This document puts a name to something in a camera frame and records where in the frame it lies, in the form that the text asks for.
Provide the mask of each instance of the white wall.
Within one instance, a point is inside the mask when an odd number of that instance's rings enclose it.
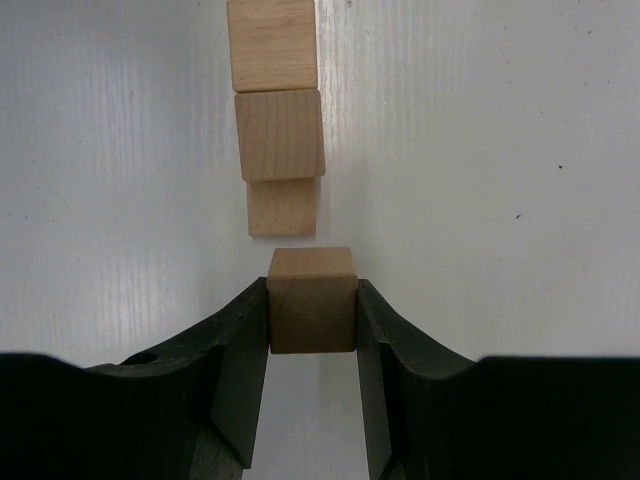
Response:
[[[639,354],[640,3],[317,10],[319,234],[252,240],[223,1],[0,3],[0,349],[119,362],[317,244],[469,357]],[[365,478],[359,409],[272,358],[245,478]]]

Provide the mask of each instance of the white background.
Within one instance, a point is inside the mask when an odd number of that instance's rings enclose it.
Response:
[[[640,353],[640,2],[319,0],[318,235],[252,240],[221,0],[0,3],[0,349],[120,362],[277,246],[470,357]],[[247,479],[364,479],[355,356],[271,357]]]

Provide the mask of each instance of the wooden cube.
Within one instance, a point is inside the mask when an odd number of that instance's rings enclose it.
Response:
[[[325,174],[318,90],[236,96],[242,178],[247,182]]]
[[[315,235],[316,179],[247,184],[249,235]]]
[[[236,92],[318,88],[313,0],[227,4]]]
[[[269,290],[271,352],[351,352],[358,275],[349,248],[279,248]]]

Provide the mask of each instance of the light wooden block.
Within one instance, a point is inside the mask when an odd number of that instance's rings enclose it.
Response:
[[[233,89],[318,88],[313,0],[229,1]]]
[[[236,96],[242,178],[247,182],[325,174],[318,90]]]
[[[269,290],[271,352],[351,352],[358,275],[349,248],[279,248]]]
[[[249,235],[315,235],[316,179],[247,184]]]

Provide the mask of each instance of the wooden block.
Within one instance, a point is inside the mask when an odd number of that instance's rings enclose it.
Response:
[[[247,184],[249,235],[315,235],[316,179]]]
[[[325,174],[318,90],[237,95],[236,120],[245,181]]]
[[[313,0],[230,1],[227,13],[236,92],[318,88]]]
[[[349,248],[278,248],[269,290],[271,352],[351,352],[358,275]]]

